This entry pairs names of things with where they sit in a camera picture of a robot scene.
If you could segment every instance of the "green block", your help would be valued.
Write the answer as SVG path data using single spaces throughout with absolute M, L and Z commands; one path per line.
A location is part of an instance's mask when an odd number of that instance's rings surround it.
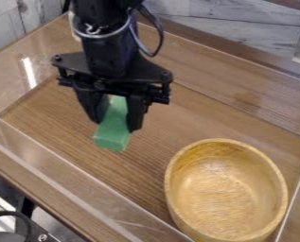
M 126 99 L 121 96 L 113 96 L 110 106 L 105 114 L 105 120 L 93 137 L 98 147 L 104 147 L 114 151 L 126 150 L 130 136 L 126 115 Z

